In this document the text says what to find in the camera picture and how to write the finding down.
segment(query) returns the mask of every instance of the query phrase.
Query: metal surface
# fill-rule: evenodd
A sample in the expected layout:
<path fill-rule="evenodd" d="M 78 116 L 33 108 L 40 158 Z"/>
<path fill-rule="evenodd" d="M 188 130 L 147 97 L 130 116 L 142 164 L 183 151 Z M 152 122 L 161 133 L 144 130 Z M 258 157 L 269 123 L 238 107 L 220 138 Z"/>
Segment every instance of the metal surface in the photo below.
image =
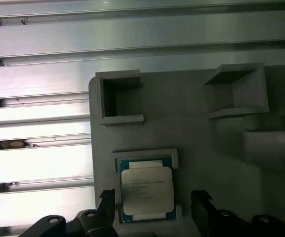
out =
<path fill-rule="evenodd" d="M 212 69 L 221 64 L 285 65 L 285 49 L 113 58 L 78 62 L 0 67 L 0 98 L 88 91 L 95 72 L 133 70 L 163 72 Z"/>
<path fill-rule="evenodd" d="M 208 7 L 227 6 L 246 3 L 246 0 L 75 0 L 75 1 L 46 1 L 43 3 L 28 3 L 27 0 L 0 0 L 5 3 L 18 3 L 0 5 L 0 17 L 16 16 L 45 16 L 58 14 L 97 13 L 110 11 L 128 11 L 141 9 L 162 9 L 179 7 Z M 249 0 L 249 3 L 274 3 L 285 0 Z"/>
<path fill-rule="evenodd" d="M 89 118 L 87 103 L 0 108 L 0 124 Z"/>
<path fill-rule="evenodd" d="M 71 221 L 79 211 L 94 208 L 94 187 L 0 194 L 0 227 L 31 225 L 53 214 Z"/>
<path fill-rule="evenodd" d="M 16 182 L 7 185 L 9 192 L 21 192 L 21 191 L 34 191 L 45 189 L 63 189 L 63 188 L 75 188 L 84 186 L 94 186 L 93 178 L 63 178 L 55 180 L 36 180 L 28 182 Z"/>
<path fill-rule="evenodd" d="M 80 176 L 93 178 L 90 144 L 0 151 L 0 183 Z"/>
<path fill-rule="evenodd" d="M 0 125 L 0 141 L 90 133 L 89 119 L 86 118 Z"/>
<path fill-rule="evenodd" d="M 106 37 L 107 32 L 113 37 Z M 0 27 L 0 58 L 263 40 L 285 40 L 285 11 L 268 11 L 266 14 L 248 12 L 84 19 L 71 22 L 2 26 Z"/>

